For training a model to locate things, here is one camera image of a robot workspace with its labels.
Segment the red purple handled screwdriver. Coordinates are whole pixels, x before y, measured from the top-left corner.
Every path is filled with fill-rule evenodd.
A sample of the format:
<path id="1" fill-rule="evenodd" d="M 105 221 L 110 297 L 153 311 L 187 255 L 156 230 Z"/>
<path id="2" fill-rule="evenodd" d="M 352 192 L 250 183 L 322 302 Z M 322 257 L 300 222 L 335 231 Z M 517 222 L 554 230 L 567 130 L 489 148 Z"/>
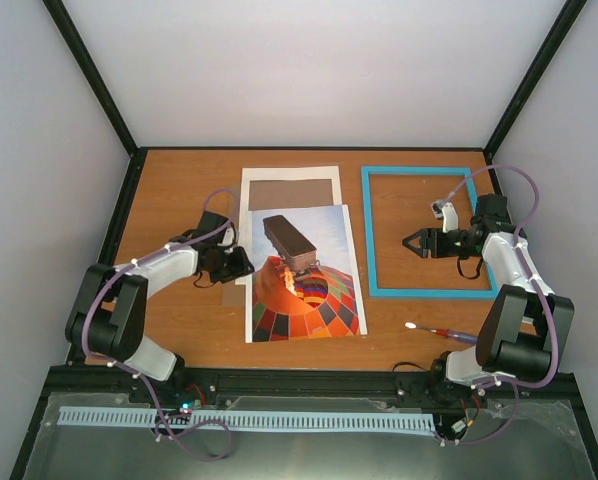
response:
<path id="1" fill-rule="evenodd" d="M 440 336 L 443 338 L 453 339 L 453 340 L 456 340 L 458 342 L 465 343 L 468 345 L 475 345 L 477 343 L 477 337 L 475 335 L 471 335 L 471 334 L 464 333 L 464 332 L 459 332 L 459 331 L 450 330 L 450 329 L 426 327 L 423 325 L 415 324 L 413 322 L 406 322 L 404 324 L 404 326 L 410 330 L 425 331 L 425 332 L 432 333 L 434 335 L 437 335 L 437 336 Z"/>

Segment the blue wooden photo frame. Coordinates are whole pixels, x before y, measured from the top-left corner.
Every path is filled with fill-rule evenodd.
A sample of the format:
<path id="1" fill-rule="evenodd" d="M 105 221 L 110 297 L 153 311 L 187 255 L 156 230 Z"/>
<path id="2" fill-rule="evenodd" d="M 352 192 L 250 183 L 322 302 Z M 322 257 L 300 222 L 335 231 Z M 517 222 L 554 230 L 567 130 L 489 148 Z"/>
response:
<path id="1" fill-rule="evenodd" d="M 475 211 L 477 191 L 472 180 L 473 174 L 468 167 L 423 167 L 423 166 L 362 166 L 361 187 L 363 200 L 363 216 L 365 245 L 367 258 L 368 291 L 371 298 L 380 299 L 423 299 L 423 300 L 493 300 L 499 289 L 494 274 L 489 267 L 485 268 L 489 287 L 485 290 L 475 289 L 425 289 L 425 288 L 380 288 L 377 279 L 377 255 L 375 234 L 373 230 L 371 176 L 451 176 L 461 177 L 466 186 L 469 203 Z"/>

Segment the hot air balloon photo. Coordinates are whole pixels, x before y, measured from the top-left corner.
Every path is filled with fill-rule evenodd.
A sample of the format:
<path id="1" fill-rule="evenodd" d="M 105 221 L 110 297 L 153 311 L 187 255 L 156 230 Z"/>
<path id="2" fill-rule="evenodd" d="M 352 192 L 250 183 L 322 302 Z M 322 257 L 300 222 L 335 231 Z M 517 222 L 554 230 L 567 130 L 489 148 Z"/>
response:
<path id="1" fill-rule="evenodd" d="M 253 211 L 248 226 L 246 342 L 368 334 L 346 205 Z"/>

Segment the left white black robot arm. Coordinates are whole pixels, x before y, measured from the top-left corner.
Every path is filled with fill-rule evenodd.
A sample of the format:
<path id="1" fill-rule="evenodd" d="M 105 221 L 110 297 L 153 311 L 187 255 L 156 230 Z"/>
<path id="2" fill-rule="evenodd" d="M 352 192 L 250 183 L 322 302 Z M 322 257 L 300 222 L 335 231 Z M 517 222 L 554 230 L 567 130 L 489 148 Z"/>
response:
<path id="1" fill-rule="evenodd" d="M 65 338 L 87 357 L 103 357 L 152 380 L 165 402 L 187 390 L 182 356 L 145 333 L 147 302 L 154 294 L 187 278 L 201 289 L 225 284 L 254 272 L 238 230 L 223 215 L 205 210 L 198 225 L 170 239 L 142 258 L 116 266 L 96 263 L 85 272 L 65 327 Z"/>

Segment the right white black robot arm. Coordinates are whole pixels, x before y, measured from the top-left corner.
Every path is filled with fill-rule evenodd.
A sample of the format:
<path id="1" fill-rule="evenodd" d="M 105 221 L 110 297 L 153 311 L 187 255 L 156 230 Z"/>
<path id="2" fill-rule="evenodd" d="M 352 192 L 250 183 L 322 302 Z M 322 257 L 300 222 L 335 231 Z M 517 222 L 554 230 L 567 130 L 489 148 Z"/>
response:
<path id="1" fill-rule="evenodd" d="M 451 202 L 438 200 L 432 210 L 441 227 L 421 229 L 404 238 L 403 246 L 421 258 L 475 258 L 492 270 L 499 291 L 470 347 L 433 361 L 430 400 L 449 406 L 505 381 L 548 384 L 558 370 L 574 304 L 538 273 L 525 233 L 508 218 L 506 197 L 480 196 L 467 229 L 459 228 Z"/>

